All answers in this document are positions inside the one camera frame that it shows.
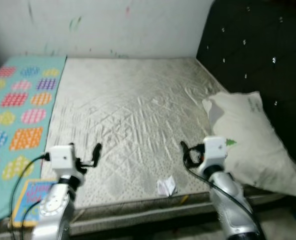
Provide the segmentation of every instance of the green leaf sticker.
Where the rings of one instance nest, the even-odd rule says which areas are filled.
[[[227,146],[231,146],[233,144],[236,144],[237,142],[232,139],[227,139]]]

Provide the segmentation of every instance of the white pillow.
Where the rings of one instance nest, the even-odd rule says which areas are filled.
[[[264,113],[259,92],[202,101],[213,134],[227,138],[226,171],[243,184],[296,196],[296,164]]]

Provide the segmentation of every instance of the cable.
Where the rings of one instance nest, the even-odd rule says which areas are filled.
[[[187,166],[186,166],[186,161],[185,161],[185,157],[187,156],[187,154],[189,154],[189,152],[191,150],[195,150],[198,149],[198,146],[196,147],[192,147],[189,148],[183,155],[183,165],[186,168],[186,170],[193,176],[195,176],[197,179],[203,181],[204,183],[206,183],[207,185],[209,185],[211,188],[214,188],[215,190],[219,191],[220,193],[222,193],[224,196],[226,196],[229,200],[231,200],[232,202],[234,202],[237,206],[239,206],[250,218],[251,220],[255,223],[258,231],[259,231],[259,236],[261,238],[261,240],[266,240],[266,237],[264,235],[264,232],[261,228],[261,224],[258,221],[257,217],[255,216],[254,212],[250,212],[245,206],[243,206],[238,200],[236,200],[233,196],[231,196],[230,194],[228,194],[227,192],[223,191],[221,188],[219,188],[218,186],[216,186],[215,184],[213,184],[212,182],[206,180],[205,178],[197,175],[196,173],[192,172]]]
[[[26,216],[28,215],[28,213],[30,212],[31,209],[33,209],[34,206],[36,206],[38,203],[40,203],[41,201],[37,201],[34,204],[30,205],[30,207],[27,209],[27,211],[24,213],[22,220],[21,220],[21,229],[20,229],[20,240],[23,240],[23,227],[24,227],[24,220],[26,218]]]
[[[27,164],[27,166],[24,168],[24,170],[21,172],[20,176],[18,177],[14,187],[13,187],[13,190],[12,190],[12,193],[11,193],[11,199],[10,199],[10,204],[9,204],[9,211],[10,211],[10,215],[9,215],[9,225],[10,225],[10,233],[12,235],[12,239],[13,240],[16,240],[15,236],[14,236],[14,232],[13,232],[13,222],[12,222],[12,206],[13,206],[13,199],[14,199],[14,194],[16,192],[16,189],[19,185],[19,182],[20,180],[22,179],[24,173],[27,171],[27,169],[37,160],[39,159],[45,159],[46,161],[49,161],[50,160],[50,157],[49,157],[49,153],[45,153],[44,155],[41,155],[35,159],[33,159],[30,163]]]

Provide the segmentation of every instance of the tufted headboard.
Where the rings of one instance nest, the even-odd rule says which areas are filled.
[[[296,0],[215,0],[197,59],[230,92],[260,91],[296,161]]]

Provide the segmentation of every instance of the quilted mattress cover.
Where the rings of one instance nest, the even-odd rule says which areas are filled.
[[[68,58],[46,149],[73,142],[89,161],[102,143],[97,168],[78,189],[71,234],[213,211],[208,187],[183,167],[180,141],[192,146],[211,134],[201,102],[218,91],[225,90],[193,58]],[[157,180],[171,175],[178,192],[159,196]],[[41,176],[55,177],[48,162]],[[245,192],[256,204],[282,197]]]

